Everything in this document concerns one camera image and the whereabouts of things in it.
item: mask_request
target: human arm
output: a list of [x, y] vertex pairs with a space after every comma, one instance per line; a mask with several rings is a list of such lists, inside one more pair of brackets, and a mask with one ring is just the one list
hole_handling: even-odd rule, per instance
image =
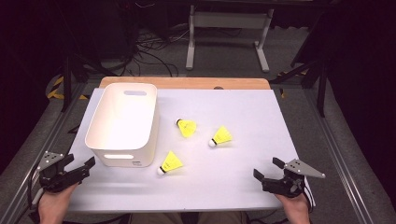
[[60, 224], [63, 222], [69, 206], [70, 196], [77, 186], [78, 183], [56, 194], [49, 192], [43, 194], [38, 204], [41, 224]]
[[288, 198], [279, 194], [275, 194], [275, 196], [282, 202], [291, 224], [309, 224], [308, 200], [303, 194], [295, 198]]

